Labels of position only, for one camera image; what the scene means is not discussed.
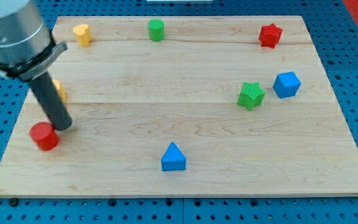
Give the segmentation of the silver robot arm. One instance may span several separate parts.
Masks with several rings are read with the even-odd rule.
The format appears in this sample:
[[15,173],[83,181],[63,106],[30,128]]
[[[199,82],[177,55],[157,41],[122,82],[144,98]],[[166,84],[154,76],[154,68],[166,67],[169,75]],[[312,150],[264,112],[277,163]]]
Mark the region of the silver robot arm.
[[33,80],[67,49],[55,42],[35,1],[0,0],[1,76]]

